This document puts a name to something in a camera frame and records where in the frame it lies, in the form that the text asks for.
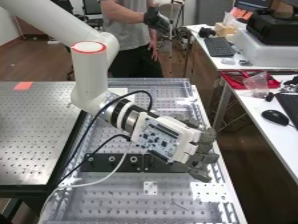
keyboard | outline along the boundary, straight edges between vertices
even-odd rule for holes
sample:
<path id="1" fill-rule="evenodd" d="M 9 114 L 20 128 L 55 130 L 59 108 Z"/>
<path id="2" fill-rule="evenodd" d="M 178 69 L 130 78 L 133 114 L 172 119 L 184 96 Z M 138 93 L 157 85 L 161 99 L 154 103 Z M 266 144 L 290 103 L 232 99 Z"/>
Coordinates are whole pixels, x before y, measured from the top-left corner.
<path id="1" fill-rule="evenodd" d="M 236 54 L 225 37 L 206 38 L 205 44 L 212 57 L 233 57 Z"/>
<path id="2" fill-rule="evenodd" d="M 298 95 L 278 93 L 275 97 L 298 130 Z"/>

desk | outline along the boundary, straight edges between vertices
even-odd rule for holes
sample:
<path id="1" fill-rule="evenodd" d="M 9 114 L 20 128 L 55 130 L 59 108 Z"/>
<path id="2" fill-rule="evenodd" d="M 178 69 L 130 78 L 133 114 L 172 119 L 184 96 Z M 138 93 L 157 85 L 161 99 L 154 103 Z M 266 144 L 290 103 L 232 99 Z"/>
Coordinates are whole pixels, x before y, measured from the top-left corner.
<path id="1" fill-rule="evenodd" d="M 186 50 L 186 57 L 185 57 L 185 69 L 184 69 L 184 77 L 186 76 L 186 67 L 188 67 L 188 56 L 189 56 L 189 48 L 190 48 L 190 37 L 193 36 L 197 43 L 200 44 L 200 46 L 204 49 L 204 52 L 206 54 L 206 57 L 210 59 L 217 71 L 224 71 L 224 70 L 265 70 L 265 71 L 270 71 L 270 70 L 277 70 L 277 71 L 297 71 L 298 67 L 262 67 L 262 66 L 241 66 L 238 64 L 240 60 L 248 60 L 245 58 L 245 56 L 242 54 L 236 53 L 234 55 L 234 60 L 236 60 L 236 64 L 234 65 L 226 65 L 222 64 L 222 58 L 220 57 L 212 57 L 204 42 L 204 38 L 201 38 L 198 36 L 198 31 L 202 27 L 208 27 L 208 28 L 214 28 L 214 26 L 208 26 L 208 25 L 193 25 L 193 26 L 186 26 L 188 29 L 188 50 Z"/>
<path id="2" fill-rule="evenodd" d="M 287 81 L 291 80 L 294 75 L 283 75 L 283 76 L 274 76 L 278 81 Z M 274 150 L 278 158 L 281 159 L 293 179 L 298 184 L 298 131 L 295 128 L 287 126 L 279 126 L 274 123 L 270 123 L 265 120 L 261 116 L 261 113 L 265 110 L 278 110 L 286 114 L 282 106 L 278 103 L 278 100 L 274 98 L 271 102 L 266 102 L 264 99 L 257 99 L 250 96 L 249 90 L 234 90 L 230 88 L 228 84 L 225 84 L 224 95 L 225 94 L 234 94 L 237 97 L 248 115 L 250 116 L 260 132 L 262 133 L 271 149 Z M 213 127 L 218 130 L 221 127 L 222 115 L 218 113 L 225 114 L 226 107 L 224 104 L 218 107 L 217 112 L 217 119 L 214 121 Z"/>
<path id="3" fill-rule="evenodd" d="M 201 125 L 210 126 L 196 87 L 190 85 L 188 79 L 112 79 L 109 84 L 113 87 L 126 87 L 129 92 L 137 89 L 149 91 L 154 99 L 153 110 L 161 116 L 182 114 L 185 117 L 196 118 Z M 149 99 L 137 94 L 134 101 L 145 107 Z M 103 120 L 97 120 L 68 168 L 76 166 L 85 153 L 118 133 L 120 130 Z M 128 146 L 125 140 L 115 139 L 101 151 L 124 153 Z M 214 152 L 221 155 L 217 143 L 213 146 Z M 138 154 L 144 151 L 132 145 L 129 153 Z M 107 224 L 174 222 L 245 224 L 244 212 L 222 157 L 208 169 L 213 177 L 208 184 L 196 181 L 185 173 L 117 172 L 101 184 L 68 189 L 61 192 L 61 197 L 52 198 L 41 215 L 40 224 L 44 221 L 69 224 L 77 221 L 96 223 L 99 220 Z M 81 171 L 73 175 L 88 183 L 104 176 L 107 173 Z M 157 196 L 144 195 L 144 181 L 148 180 L 157 182 Z"/>
<path id="4" fill-rule="evenodd" d="M 76 136 L 80 110 L 71 104 L 75 82 L 35 82 L 20 91 L 16 84 L 0 83 L 0 197 L 20 198 L 39 210 L 68 155 L 69 135 Z"/>

person's hand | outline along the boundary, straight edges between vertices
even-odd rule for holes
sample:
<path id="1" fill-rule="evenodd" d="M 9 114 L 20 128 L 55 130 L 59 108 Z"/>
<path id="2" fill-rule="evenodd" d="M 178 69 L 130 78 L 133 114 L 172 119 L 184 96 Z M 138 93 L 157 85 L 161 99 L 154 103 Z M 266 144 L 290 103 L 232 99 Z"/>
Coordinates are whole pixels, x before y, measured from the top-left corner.
<path id="1" fill-rule="evenodd" d="M 157 61 L 158 60 L 158 52 L 157 52 L 157 40 L 156 39 L 150 40 L 148 50 L 149 51 L 152 50 L 152 59 L 154 61 Z"/>
<path id="2" fill-rule="evenodd" d="M 168 35 L 170 32 L 170 20 L 162 16 L 157 8 L 150 7 L 144 14 L 144 23 L 149 28 L 157 30 L 164 35 Z"/>

robotic arm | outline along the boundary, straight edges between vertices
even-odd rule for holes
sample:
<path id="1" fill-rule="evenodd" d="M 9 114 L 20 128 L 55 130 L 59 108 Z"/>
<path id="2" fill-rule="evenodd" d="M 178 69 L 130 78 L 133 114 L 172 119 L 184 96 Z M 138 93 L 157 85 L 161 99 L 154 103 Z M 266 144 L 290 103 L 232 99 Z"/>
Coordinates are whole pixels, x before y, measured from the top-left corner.
<path id="1" fill-rule="evenodd" d="M 117 96 L 108 91 L 108 68 L 118 52 L 116 37 L 99 32 L 49 0 L 0 0 L 0 6 L 44 33 L 72 47 L 76 86 L 72 103 L 93 116 Z M 210 181 L 206 166 L 218 155 L 210 153 L 216 133 L 198 130 L 172 117 L 148 113 L 128 99 L 116 102 L 105 111 L 105 120 L 128 131 L 132 141 L 165 163 L 185 164 L 189 174 Z"/>

black glove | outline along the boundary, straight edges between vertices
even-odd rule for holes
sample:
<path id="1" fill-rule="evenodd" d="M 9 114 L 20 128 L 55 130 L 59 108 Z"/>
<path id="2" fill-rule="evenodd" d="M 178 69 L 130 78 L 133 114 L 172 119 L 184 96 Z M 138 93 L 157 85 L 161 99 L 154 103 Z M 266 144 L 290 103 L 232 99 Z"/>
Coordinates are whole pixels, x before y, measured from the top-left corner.
<path id="1" fill-rule="evenodd" d="M 170 21 L 162 16 L 157 8 L 150 7 L 144 15 L 144 23 L 149 28 L 157 30 L 164 35 L 168 35 L 170 32 Z"/>

